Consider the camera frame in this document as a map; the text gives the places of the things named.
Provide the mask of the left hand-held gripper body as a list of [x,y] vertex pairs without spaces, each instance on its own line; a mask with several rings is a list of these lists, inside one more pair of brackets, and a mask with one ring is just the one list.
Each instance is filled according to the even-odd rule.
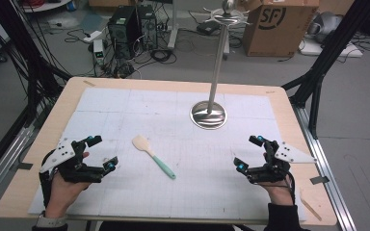
[[59,171],[65,181],[71,183],[100,183],[103,167],[89,167],[83,162],[86,147],[83,140],[61,141],[42,160],[40,181],[49,182],[55,171]]

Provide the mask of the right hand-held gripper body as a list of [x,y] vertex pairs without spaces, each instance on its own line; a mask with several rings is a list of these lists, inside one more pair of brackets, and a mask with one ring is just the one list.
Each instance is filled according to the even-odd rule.
[[246,176],[252,183],[281,181],[289,173],[291,164],[315,164],[317,159],[283,141],[252,141],[265,149],[265,164],[262,167],[249,167]]

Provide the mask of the cream spatula with teal handle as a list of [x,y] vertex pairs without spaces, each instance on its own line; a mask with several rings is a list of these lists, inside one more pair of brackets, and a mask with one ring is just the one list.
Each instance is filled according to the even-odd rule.
[[161,161],[152,151],[150,148],[150,144],[148,139],[143,137],[142,135],[136,136],[132,140],[133,145],[140,151],[146,152],[151,159],[156,163],[156,165],[161,168],[171,179],[175,179],[176,175],[175,173],[163,162]]

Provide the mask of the metal utensil stand with hooks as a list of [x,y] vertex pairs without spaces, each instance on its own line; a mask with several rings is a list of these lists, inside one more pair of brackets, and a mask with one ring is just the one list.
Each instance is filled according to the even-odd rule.
[[215,96],[225,51],[226,39],[228,38],[228,29],[231,26],[239,24],[248,25],[248,22],[244,18],[244,13],[237,9],[237,2],[238,0],[223,0],[220,8],[216,10],[206,10],[210,13],[208,22],[213,21],[220,25],[220,35],[209,98],[205,101],[196,103],[190,110],[190,119],[201,129],[219,129],[227,122],[226,109],[215,101]]

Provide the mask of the person's right hand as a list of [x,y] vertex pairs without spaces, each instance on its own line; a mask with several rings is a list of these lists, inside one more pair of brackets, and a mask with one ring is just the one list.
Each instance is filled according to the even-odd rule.
[[259,183],[259,186],[267,192],[272,204],[280,206],[292,206],[295,204],[291,188],[292,181],[288,175],[281,181],[262,182]]

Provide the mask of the person's left hand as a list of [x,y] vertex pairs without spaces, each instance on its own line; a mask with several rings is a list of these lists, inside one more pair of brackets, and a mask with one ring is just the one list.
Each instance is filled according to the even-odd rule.
[[63,218],[66,215],[68,207],[89,186],[90,183],[87,182],[67,182],[60,173],[55,173],[52,179],[50,199],[45,209],[45,217]]

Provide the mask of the thin wooden stick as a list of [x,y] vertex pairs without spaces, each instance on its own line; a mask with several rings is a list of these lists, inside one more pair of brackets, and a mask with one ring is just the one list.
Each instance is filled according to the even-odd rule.
[[313,209],[313,207],[305,200],[304,198],[304,190],[300,189],[300,200],[305,206],[305,208],[313,215],[315,216],[319,221],[322,221],[322,217]]

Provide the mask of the grey wristwatch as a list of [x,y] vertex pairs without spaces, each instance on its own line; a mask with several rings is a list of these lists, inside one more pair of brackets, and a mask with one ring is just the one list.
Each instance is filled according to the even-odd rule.
[[47,218],[45,212],[42,211],[39,215],[36,227],[40,228],[58,228],[66,224],[67,216],[60,218]]

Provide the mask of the white grid mat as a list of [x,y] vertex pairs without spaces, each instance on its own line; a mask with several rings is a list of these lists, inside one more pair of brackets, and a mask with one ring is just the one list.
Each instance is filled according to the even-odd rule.
[[[264,163],[263,148],[249,141],[261,135],[281,141],[267,96],[220,93],[216,100],[228,119],[217,130],[197,127],[192,106],[205,93],[84,90],[62,137],[80,141],[99,135],[86,164],[100,166],[118,157],[115,171],[92,184],[69,207],[72,216],[114,218],[264,219],[269,197],[233,164],[235,157],[251,167]],[[154,154],[176,175],[171,179],[132,140],[142,135]]]

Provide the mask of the white power strip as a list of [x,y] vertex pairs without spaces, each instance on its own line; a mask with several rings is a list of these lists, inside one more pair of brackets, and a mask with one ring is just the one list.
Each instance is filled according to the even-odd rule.
[[83,38],[84,42],[92,42],[93,40],[97,39],[102,35],[101,31],[94,31],[88,37]]

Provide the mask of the cardboard box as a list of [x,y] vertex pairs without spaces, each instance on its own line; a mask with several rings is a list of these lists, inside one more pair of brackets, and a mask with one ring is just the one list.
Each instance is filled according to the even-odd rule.
[[240,0],[249,12],[242,38],[249,57],[293,57],[319,0]]

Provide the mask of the black power adapter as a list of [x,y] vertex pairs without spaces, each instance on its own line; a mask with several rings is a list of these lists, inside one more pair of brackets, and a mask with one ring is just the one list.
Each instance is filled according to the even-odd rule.
[[200,23],[197,26],[197,31],[203,35],[211,35],[213,32],[217,31],[220,28],[220,24],[215,21],[206,21]]

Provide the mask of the slim black computer tower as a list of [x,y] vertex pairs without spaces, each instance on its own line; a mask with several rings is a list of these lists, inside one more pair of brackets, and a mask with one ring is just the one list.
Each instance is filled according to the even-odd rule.
[[137,11],[140,20],[143,49],[156,49],[158,46],[156,15],[150,5],[139,5]]

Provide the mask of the black frame post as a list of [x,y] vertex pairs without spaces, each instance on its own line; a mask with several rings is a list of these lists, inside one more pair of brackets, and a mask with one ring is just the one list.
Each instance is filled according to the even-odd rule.
[[311,98],[307,128],[315,140],[318,139],[317,120],[324,78],[357,29],[369,16],[370,0],[355,0],[309,71],[281,86],[285,90],[298,87],[296,92],[289,97],[290,103],[296,108],[303,109],[308,98]]

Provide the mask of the white stand post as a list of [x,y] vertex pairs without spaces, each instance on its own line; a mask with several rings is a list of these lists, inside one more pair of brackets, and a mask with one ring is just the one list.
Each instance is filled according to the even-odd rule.
[[167,45],[167,47],[170,50],[173,50],[175,47],[177,33],[178,33],[177,2],[178,0],[172,0],[172,29],[171,29],[170,39]]

